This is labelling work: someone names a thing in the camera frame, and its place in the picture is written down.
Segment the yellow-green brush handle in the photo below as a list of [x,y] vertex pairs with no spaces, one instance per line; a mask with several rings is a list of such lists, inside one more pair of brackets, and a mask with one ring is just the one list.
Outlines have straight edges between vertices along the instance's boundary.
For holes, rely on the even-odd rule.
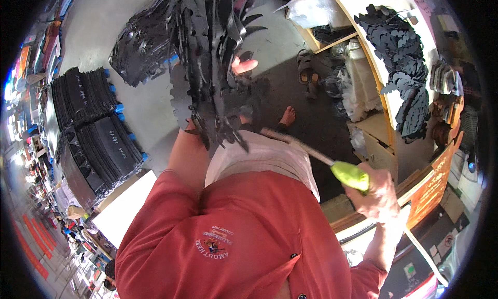
[[330,170],[343,184],[356,190],[367,192],[370,187],[370,177],[356,165],[344,161],[336,161]]

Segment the dark floor mat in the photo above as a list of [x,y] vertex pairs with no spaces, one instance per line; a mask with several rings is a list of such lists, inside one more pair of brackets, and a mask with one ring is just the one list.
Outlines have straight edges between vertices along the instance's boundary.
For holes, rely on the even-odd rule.
[[[262,104],[263,126],[273,128],[278,124],[287,106],[296,109],[296,121],[289,134],[321,153],[336,160],[359,164],[353,154],[349,131],[344,119],[337,116],[334,100],[321,90],[317,100],[306,100],[306,86],[299,84],[294,59],[287,60],[258,77],[268,78],[271,89]],[[311,158],[311,166],[321,203],[344,193],[340,182],[327,165]]]

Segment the sticker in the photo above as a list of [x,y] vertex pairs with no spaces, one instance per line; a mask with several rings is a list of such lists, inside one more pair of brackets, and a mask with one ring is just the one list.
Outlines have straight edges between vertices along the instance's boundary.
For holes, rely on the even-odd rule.
[[441,262],[441,256],[439,256],[439,254],[436,254],[436,256],[432,258],[432,260],[434,260],[435,265],[438,265]]
[[415,267],[413,266],[413,263],[409,263],[406,265],[406,267],[403,268],[406,274],[406,278],[410,279],[414,277],[415,274],[417,274],[417,271],[415,271]]
[[446,237],[438,244],[437,250],[441,254],[441,257],[444,257],[445,254],[450,250],[453,241],[455,240],[455,236],[450,232],[446,235]]
[[430,252],[431,252],[431,256],[435,256],[437,254],[437,248],[436,248],[436,245],[433,245],[430,249]]

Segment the hand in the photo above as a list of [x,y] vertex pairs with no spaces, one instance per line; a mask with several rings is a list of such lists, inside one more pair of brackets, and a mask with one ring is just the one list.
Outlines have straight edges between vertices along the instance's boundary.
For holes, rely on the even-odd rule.
[[356,211],[381,225],[396,222],[400,207],[389,171],[372,169],[367,163],[361,163],[358,167],[370,176],[370,189],[366,196],[343,184],[345,194],[351,199]]
[[232,70],[235,75],[239,75],[243,72],[251,71],[256,66],[258,66],[257,60],[247,60],[244,62],[240,62],[239,57],[236,56],[232,63]]

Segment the shop aisle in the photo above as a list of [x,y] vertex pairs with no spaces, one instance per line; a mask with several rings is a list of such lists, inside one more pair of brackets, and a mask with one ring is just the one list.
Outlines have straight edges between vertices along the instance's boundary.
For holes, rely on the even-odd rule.
[[[149,0],[75,0],[66,16],[63,29],[60,73],[78,66],[80,71],[98,67],[110,69],[110,80],[116,87],[117,99],[124,104],[126,123],[135,133],[138,142],[148,154],[144,168],[150,168],[156,175],[165,169],[171,147],[178,133],[176,118],[171,108],[169,75],[164,74],[146,85],[136,88],[126,85],[108,62],[109,54],[125,23]],[[246,41],[242,51],[254,52],[253,59],[259,61],[253,76],[275,66],[294,60],[300,49],[307,48],[301,35],[286,21],[283,11],[273,13],[284,2],[268,0],[267,4],[254,10],[264,16],[258,25],[268,28],[257,32]],[[281,74],[296,81],[295,73]],[[287,94],[287,90],[272,86],[272,93]]]

